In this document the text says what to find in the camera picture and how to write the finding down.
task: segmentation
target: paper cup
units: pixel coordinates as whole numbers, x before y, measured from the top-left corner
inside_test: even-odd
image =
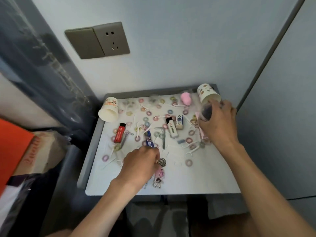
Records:
[[[113,122],[119,118],[119,107],[117,105],[118,101],[114,97],[108,97],[101,109],[99,110],[99,117],[101,120],[106,122]]]
[[[208,102],[209,99],[221,101],[221,96],[214,91],[214,89],[209,84],[202,84],[197,88],[197,93],[200,98],[202,106]]]

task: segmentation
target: switch plate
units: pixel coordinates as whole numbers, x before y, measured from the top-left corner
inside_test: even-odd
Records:
[[[127,39],[121,22],[93,27],[105,56],[129,54]]]
[[[81,59],[105,57],[92,27],[66,30],[65,35]]]

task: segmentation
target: orange paper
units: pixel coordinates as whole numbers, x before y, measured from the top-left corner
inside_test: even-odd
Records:
[[[32,132],[0,119],[0,196],[33,136]]]

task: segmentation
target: electrical outlet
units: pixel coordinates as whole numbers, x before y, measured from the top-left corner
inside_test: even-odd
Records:
[[[93,30],[105,56],[129,54],[127,39],[121,22],[94,26]]]

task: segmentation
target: forearm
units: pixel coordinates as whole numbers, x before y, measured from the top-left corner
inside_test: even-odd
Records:
[[[136,193],[132,185],[112,180],[103,197],[70,236],[108,236],[121,211]]]
[[[315,236],[314,230],[256,167],[241,144],[219,150],[262,236]]]

